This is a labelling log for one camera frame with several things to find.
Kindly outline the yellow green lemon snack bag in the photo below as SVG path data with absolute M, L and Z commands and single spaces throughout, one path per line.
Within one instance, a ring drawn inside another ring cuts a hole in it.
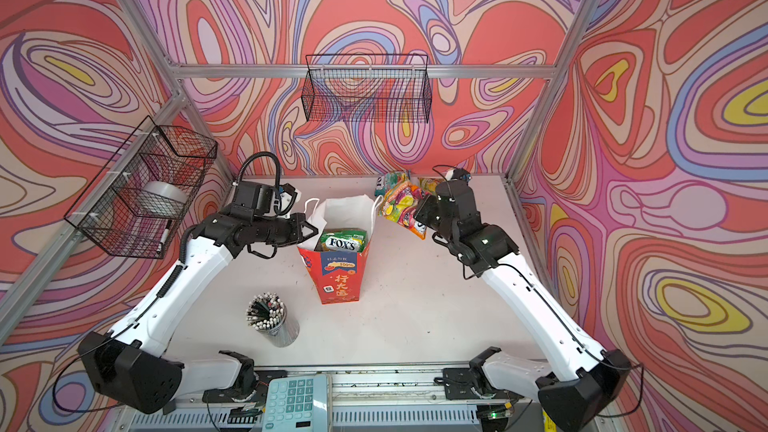
M 443 182 L 444 180 L 441 178 L 420 177 L 418 179 L 418 186 L 424 193 L 435 196 L 437 194 L 437 186 Z

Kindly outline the teal mint snack bag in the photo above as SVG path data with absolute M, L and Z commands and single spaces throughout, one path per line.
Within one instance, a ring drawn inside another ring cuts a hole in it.
M 384 196 L 388 191 L 396 187 L 399 183 L 409 179 L 409 171 L 387 172 L 377 178 L 374 195 L 376 197 Z

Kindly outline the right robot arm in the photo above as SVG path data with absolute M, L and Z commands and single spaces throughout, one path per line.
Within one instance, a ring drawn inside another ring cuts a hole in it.
M 467 280 L 479 279 L 511 308 L 544 354 L 541 361 L 490 347 L 470 364 L 480 385 L 539 404 L 562 431 L 580 431 L 619 395 L 633 365 L 577 325 L 528 265 L 519 246 L 476 207 L 466 170 L 455 168 L 416 213 L 454 256 Z

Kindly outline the orange snack bag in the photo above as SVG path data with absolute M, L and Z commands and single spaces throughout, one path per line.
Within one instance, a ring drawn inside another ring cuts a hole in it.
M 383 195 L 379 215 L 424 240 L 426 226 L 416 219 L 423 199 L 423 191 L 409 179 L 403 179 Z

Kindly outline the red white paper bag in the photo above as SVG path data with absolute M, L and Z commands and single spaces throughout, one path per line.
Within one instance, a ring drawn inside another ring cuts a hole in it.
M 308 218 L 319 234 L 298 245 L 300 257 L 324 305 L 355 302 L 360 299 L 375 220 L 382 199 L 365 194 L 326 199 Z M 362 229 L 368 234 L 362 252 L 320 252 L 321 234 L 328 230 Z

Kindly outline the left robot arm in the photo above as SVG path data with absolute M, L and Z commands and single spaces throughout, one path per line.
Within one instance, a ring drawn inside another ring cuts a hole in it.
M 229 350 L 214 359 L 181 362 L 167 349 L 182 318 L 212 280 L 242 252 L 272 250 L 315 235 L 301 193 L 290 184 L 241 181 L 232 201 L 187 228 L 179 257 L 147 295 L 108 332 L 91 332 L 77 353 L 95 392 L 145 414 L 198 392 L 234 402 L 250 399 L 259 377 L 251 358 Z

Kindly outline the green spring tea snack bag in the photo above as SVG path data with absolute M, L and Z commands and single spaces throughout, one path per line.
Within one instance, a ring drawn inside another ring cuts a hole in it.
M 324 231 L 316 250 L 320 252 L 362 252 L 367 242 L 365 230 L 346 228 Z

